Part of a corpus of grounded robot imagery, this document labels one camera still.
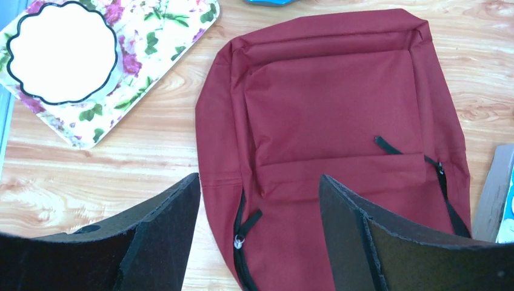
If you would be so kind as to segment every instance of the zipper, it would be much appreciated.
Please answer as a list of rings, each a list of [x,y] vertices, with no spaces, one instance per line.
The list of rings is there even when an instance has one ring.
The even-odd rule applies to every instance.
[[[243,252],[243,244],[248,235],[248,232],[262,217],[262,211],[257,210],[252,214],[247,221],[242,223],[242,213],[244,210],[245,196],[244,190],[241,193],[241,202],[239,203],[239,209],[234,222],[234,265],[236,267],[236,273],[238,274],[239,282],[242,285],[244,291],[258,291],[257,286],[250,275],[248,265]]]
[[[385,141],[385,139],[382,138],[382,136],[375,137],[375,144],[377,144],[380,148],[382,148],[386,153],[390,155],[403,155],[402,152],[400,152],[392,145],[390,145],[387,141]],[[455,211],[452,204],[450,203],[450,200],[448,199],[448,185],[446,180],[446,173],[444,172],[444,167],[442,166],[442,163],[436,162],[428,156],[424,157],[427,163],[434,166],[434,169],[437,173],[437,180],[441,188],[444,203],[446,204],[446,210],[450,215],[450,222],[452,223],[454,233],[465,238],[471,238],[471,233],[469,232],[469,229],[467,228],[466,224],[459,216],[457,211]]]

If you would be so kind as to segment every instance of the blue edge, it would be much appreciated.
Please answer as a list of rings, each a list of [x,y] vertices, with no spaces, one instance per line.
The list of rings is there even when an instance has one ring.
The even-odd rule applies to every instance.
[[[0,2],[0,30],[4,29],[27,7],[32,0],[9,0]],[[5,148],[13,116],[15,98],[9,91],[0,87],[0,177],[4,166]]]

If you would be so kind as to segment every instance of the wood grain surface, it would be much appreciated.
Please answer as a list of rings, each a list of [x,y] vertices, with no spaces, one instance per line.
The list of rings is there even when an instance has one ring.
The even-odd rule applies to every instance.
[[[72,232],[198,171],[195,102],[230,39],[299,16],[404,8],[430,22],[467,142],[472,213],[500,144],[514,143],[514,4],[484,0],[300,0],[283,8],[220,0],[205,36],[96,147],[75,150],[16,102],[0,184],[0,231]],[[239,290],[202,205],[183,290]]]

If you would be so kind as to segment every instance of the maroon bag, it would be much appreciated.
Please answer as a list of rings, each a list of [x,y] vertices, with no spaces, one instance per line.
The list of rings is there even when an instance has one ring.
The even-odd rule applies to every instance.
[[[464,135],[429,25],[404,10],[298,18],[233,39],[205,81],[196,132],[207,217],[245,290],[334,290],[322,174],[469,236]]]

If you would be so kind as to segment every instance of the bag pocket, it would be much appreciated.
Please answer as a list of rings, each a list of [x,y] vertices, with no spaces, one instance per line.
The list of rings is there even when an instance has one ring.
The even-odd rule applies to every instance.
[[[419,153],[311,159],[256,169],[261,196],[277,201],[318,199],[319,179],[323,174],[366,196],[425,183],[427,164]]]

